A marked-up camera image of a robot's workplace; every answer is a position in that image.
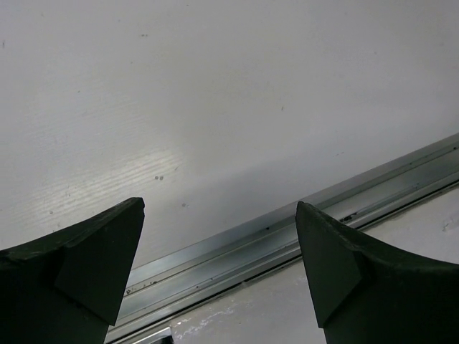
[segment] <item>metal rail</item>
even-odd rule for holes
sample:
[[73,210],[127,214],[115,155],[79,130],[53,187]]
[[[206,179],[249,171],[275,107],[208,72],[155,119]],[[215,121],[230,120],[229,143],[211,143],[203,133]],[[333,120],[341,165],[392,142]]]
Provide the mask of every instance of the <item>metal rail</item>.
[[[309,196],[356,229],[459,182],[459,135]],[[295,204],[131,272],[106,343],[181,312],[300,255]]]

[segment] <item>black rubber part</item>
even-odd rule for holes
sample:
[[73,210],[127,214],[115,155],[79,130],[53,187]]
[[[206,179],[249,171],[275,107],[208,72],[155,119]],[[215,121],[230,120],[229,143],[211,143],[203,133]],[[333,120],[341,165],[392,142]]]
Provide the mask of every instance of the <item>black rubber part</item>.
[[143,200],[0,251],[0,342],[102,344],[143,226]]
[[459,265],[385,244],[302,202],[296,225],[328,344],[459,343]]

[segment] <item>white floor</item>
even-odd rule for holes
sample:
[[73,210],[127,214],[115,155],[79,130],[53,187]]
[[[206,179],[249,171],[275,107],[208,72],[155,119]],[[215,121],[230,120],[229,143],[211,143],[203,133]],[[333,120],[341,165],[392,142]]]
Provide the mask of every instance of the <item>white floor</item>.
[[[370,229],[407,251],[459,263],[459,189]],[[172,322],[176,344],[324,344],[299,262]]]

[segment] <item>white wall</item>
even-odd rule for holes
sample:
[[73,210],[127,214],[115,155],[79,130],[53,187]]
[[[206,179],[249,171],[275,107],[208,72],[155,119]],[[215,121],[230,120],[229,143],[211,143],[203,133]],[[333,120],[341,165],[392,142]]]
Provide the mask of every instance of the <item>white wall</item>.
[[0,249],[143,196],[137,266],[459,132],[458,17],[456,0],[2,1]]
[[[459,188],[370,229],[409,252],[459,263]],[[303,263],[175,319],[176,344],[325,344]]]

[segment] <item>dark spot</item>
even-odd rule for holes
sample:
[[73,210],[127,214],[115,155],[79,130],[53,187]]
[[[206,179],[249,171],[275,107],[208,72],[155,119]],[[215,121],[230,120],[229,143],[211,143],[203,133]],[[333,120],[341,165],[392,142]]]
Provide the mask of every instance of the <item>dark spot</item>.
[[342,223],[342,222],[351,221],[351,220],[354,218],[354,216],[356,216],[356,215],[357,215],[357,213],[353,213],[353,214],[351,214],[351,215],[348,215],[348,216],[342,218],[342,219],[339,220],[339,221],[340,221],[341,223]]

